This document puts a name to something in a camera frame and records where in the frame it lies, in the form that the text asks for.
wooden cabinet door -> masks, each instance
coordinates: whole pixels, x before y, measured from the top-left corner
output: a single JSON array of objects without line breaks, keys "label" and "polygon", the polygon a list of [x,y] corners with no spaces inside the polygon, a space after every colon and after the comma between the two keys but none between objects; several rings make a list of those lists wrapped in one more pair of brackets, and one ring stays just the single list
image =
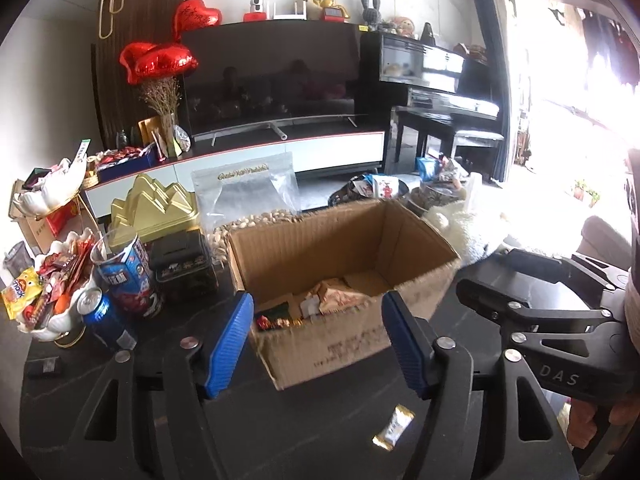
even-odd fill
[{"label": "wooden cabinet door", "polygon": [[[122,0],[114,0],[118,10]],[[140,100],[137,86],[127,83],[125,69],[118,62],[120,52],[132,41],[166,43],[172,40],[171,26],[175,7],[183,0],[124,0],[122,10],[113,15],[113,31],[101,40],[96,30],[96,85],[102,126],[108,148],[115,147],[116,133],[138,121],[155,115]],[[102,31],[110,31],[110,0],[102,6]]]}]

blue gripper pad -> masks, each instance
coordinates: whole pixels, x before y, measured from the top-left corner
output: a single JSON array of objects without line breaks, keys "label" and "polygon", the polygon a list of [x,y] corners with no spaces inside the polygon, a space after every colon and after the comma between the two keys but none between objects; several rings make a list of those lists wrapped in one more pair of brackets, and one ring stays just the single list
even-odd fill
[{"label": "blue gripper pad", "polygon": [[254,298],[250,294],[237,292],[232,301],[231,306],[220,313],[221,323],[207,334],[206,339],[212,344],[203,346],[202,357],[208,367],[204,388],[210,399],[215,398],[229,385],[254,320]]},{"label": "blue gripper pad", "polygon": [[396,352],[406,385],[424,398],[429,385],[423,371],[431,349],[424,347],[420,327],[400,294],[394,290],[382,298],[382,322]]}]

red heart balloon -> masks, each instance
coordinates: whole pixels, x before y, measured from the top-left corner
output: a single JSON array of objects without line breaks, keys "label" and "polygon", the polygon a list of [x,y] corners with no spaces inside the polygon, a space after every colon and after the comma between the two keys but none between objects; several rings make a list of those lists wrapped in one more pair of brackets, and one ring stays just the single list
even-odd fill
[{"label": "red heart balloon", "polygon": [[130,85],[137,85],[139,83],[135,72],[136,62],[143,54],[146,54],[155,46],[155,43],[134,41],[122,49],[120,53],[120,64],[127,69],[127,83]]},{"label": "red heart balloon", "polygon": [[179,43],[164,43],[143,54],[135,65],[138,80],[147,77],[171,77],[195,69],[198,60]]},{"label": "red heart balloon", "polygon": [[174,41],[180,41],[185,30],[212,27],[222,23],[220,10],[205,7],[202,0],[184,0],[174,13]]}]

human hand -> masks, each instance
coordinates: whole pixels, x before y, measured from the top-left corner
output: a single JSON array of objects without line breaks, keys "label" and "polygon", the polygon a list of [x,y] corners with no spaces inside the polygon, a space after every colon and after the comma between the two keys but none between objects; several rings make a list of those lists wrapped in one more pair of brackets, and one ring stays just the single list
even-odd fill
[{"label": "human hand", "polygon": [[[597,406],[583,400],[572,399],[569,412],[569,427],[566,439],[572,446],[584,449],[596,435],[598,428],[593,421]],[[609,413],[609,422],[614,426],[624,426],[634,422],[640,415],[640,394],[634,394],[617,403]]]}]

can top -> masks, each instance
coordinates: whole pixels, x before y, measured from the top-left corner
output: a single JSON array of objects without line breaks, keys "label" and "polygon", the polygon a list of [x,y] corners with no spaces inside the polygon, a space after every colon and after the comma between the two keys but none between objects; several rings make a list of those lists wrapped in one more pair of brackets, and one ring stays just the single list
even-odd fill
[{"label": "can top", "polygon": [[92,313],[102,300],[102,291],[98,287],[84,291],[78,299],[78,314],[86,316]]}]

